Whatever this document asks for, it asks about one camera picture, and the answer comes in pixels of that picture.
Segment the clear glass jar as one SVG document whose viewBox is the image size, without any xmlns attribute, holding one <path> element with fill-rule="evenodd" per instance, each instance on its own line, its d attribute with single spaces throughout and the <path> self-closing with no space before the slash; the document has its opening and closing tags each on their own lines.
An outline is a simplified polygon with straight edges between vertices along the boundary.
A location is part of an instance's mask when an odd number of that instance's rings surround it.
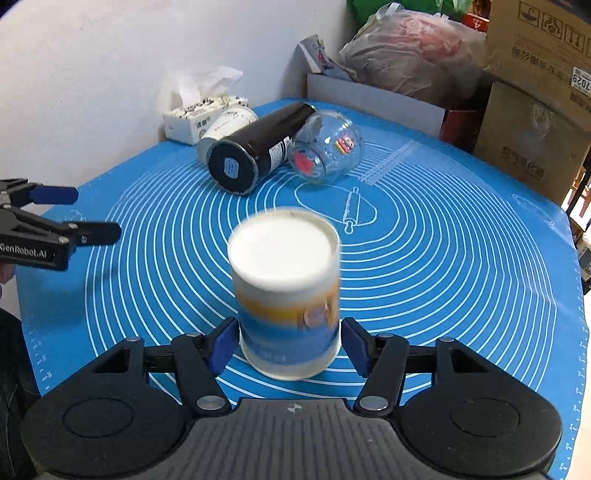
<svg viewBox="0 0 591 480">
<path fill-rule="evenodd" d="M 334 110 L 318 110 L 297 131 L 287 160 L 311 184 L 329 184 L 360 165 L 363 138 L 356 124 Z"/>
</svg>

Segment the red printed carton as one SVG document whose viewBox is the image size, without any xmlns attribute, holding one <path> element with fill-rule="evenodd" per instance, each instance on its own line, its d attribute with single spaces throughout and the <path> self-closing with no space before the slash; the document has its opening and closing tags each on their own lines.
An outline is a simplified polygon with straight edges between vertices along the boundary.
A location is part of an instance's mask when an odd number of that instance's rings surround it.
<svg viewBox="0 0 591 480">
<path fill-rule="evenodd" d="M 476 31 L 484 33 L 488 31 L 489 20 L 472 12 L 464 15 L 462 23 Z"/>
</svg>

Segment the green bag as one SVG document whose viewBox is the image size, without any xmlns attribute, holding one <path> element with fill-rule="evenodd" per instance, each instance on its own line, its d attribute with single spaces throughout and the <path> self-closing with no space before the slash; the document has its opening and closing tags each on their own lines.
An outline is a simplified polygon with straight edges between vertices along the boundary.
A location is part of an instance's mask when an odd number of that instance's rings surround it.
<svg viewBox="0 0 591 480">
<path fill-rule="evenodd" d="M 460 21 L 472 6 L 471 0 L 348 0 L 346 5 L 356 21 L 363 23 L 381 7 L 398 3 L 405 9 L 429 14 L 444 14 Z"/>
</svg>

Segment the black cylindrical bottle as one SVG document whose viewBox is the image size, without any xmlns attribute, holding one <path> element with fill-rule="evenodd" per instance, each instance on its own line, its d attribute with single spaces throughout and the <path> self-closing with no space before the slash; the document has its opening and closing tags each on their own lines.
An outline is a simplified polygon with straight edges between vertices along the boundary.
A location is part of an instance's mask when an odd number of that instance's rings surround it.
<svg viewBox="0 0 591 480">
<path fill-rule="evenodd" d="M 216 141 L 208 150 L 207 168 L 224 191 L 247 195 L 287 159 L 291 140 L 315 113 L 294 102 Z"/>
</svg>

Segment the blue silicone baking mat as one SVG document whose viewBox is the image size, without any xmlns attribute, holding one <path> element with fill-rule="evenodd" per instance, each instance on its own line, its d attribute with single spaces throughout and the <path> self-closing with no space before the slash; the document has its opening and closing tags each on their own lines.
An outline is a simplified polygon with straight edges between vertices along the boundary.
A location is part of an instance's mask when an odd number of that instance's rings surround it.
<svg viewBox="0 0 591 480">
<path fill-rule="evenodd" d="M 328 186 L 281 166 L 255 191 L 221 190 L 187 146 L 161 143 L 83 185 L 53 220 L 108 220 L 120 241 L 64 272 L 19 268 L 36 379 L 48 392 L 129 336 L 166 344 L 235 314 L 226 246 L 259 211 L 311 210 L 342 240 L 341 313 L 373 333 L 458 339 L 537 391 L 564 433 L 566 477 L 586 389 L 588 328 L 563 210 L 478 159 L 400 125 L 346 112 L 363 161 Z"/>
</svg>

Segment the lower cardboard box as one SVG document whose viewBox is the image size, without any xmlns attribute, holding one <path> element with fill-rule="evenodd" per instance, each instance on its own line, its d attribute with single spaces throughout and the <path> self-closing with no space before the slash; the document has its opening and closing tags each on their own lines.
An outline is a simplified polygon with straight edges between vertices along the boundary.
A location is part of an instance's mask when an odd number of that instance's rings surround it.
<svg viewBox="0 0 591 480">
<path fill-rule="evenodd" d="M 590 149 L 590 134 L 522 91 L 492 85 L 474 155 L 557 205 Z"/>
</svg>

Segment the clear plastic bag red contents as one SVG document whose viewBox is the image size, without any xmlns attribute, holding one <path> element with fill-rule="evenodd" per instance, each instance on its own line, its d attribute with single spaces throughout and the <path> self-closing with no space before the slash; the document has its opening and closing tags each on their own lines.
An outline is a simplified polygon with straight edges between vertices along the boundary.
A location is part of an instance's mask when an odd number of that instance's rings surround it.
<svg viewBox="0 0 591 480">
<path fill-rule="evenodd" d="M 483 79 L 486 34 L 396 2 L 381 7 L 339 51 L 356 81 L 460 109 Z"/>
</svg>

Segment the white tissue box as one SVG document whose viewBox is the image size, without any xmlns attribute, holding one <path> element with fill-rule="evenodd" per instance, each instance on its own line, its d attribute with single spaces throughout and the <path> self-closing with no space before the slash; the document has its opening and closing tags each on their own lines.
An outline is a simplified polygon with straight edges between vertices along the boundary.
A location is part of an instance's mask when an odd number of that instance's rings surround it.
<svg viewBox="0 0 591 480">
<path fill-rule="evenodd" d="M 242 76 L 242 70 L 228 66 L 201 72 L 175 72 L 172 75 L 171 108 L 162 115 L 164 136 L 195 146 L 225 110 L 249 106 L 248 98 L 231 93 Z"/>
</svg>

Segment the blue orange paper cup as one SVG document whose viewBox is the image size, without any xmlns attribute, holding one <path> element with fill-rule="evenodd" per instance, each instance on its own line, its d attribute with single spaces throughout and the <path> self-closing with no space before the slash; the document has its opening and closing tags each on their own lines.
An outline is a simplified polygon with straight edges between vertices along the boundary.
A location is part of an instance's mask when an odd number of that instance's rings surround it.
<svg viewBox="0 0 591 480">
<path fill-rule="evenodd" d="M 341 347 L 341 240 L 322 216 L 300 208 L 259 212 L 228 239 L 240 347 L 267 377 L 321 373 Z"/>
</svg>

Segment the white open cardboard box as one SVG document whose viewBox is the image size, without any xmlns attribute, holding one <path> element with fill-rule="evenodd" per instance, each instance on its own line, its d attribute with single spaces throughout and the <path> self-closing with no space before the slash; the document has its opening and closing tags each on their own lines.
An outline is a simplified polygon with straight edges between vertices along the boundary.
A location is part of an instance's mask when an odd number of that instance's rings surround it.
<svg viewBox="0 0 591 480">
<path fill-rule="evenodd" d="M 331 103 L 395 122 L 439 138 L 446 110 L 415 98 L 355 82 L 325 52 L 317 35 L 297 44 L 308 64 L 308 99 Z"/>
</svg>

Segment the upper cardboard box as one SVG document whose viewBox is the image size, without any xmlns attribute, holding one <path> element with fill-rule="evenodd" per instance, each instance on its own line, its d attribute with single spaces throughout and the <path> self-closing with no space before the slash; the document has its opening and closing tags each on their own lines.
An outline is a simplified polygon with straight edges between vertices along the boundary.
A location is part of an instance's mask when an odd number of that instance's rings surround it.
<svg viewBox="0 0 591 480">
<path fill-rule="evenodd" d="M 590 130 L 590 3 L 495 0 L 485 68 Z"/>
</svg>

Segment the small white paper cup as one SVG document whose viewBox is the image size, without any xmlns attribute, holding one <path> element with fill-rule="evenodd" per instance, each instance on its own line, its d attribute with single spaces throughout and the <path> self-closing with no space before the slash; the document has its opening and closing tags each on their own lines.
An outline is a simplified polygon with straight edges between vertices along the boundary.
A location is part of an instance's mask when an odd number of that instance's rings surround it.
<svg viewBox="0 0 591 480">
<path fill-rule="evenodd" d="M 225 109 L 197 142 L 198 159 L 206 165 L 208 152 L 214 143 L 256 122 L 257 119 L 259 116 L 249 107 L 236 105 Z"/>
</svg>

